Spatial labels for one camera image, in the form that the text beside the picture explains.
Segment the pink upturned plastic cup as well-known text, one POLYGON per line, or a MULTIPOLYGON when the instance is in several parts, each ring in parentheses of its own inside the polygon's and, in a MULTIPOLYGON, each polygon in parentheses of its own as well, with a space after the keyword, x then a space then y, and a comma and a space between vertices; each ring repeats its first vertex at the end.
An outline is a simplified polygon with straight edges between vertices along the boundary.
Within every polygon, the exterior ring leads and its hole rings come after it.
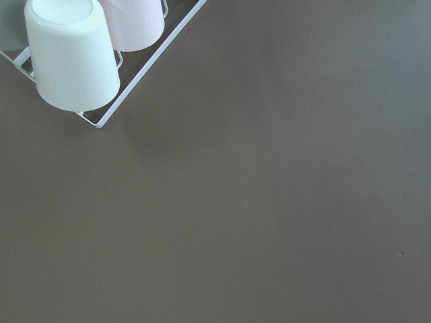
POLYGON ((100 4, 114 50, 134 52, 148 48, 164 32, 161 0, 104 0, 100 4))

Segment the white upturned plastic cup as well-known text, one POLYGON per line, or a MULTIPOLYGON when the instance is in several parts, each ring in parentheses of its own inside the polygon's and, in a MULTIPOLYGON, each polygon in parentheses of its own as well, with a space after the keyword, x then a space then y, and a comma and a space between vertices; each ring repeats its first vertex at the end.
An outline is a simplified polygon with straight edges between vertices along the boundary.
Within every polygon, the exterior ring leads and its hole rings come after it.
POLYGON ((27 1, 24 17, 36 89, 44 101, 81 112, 114 99, 121 83, 98 1, 27 1))

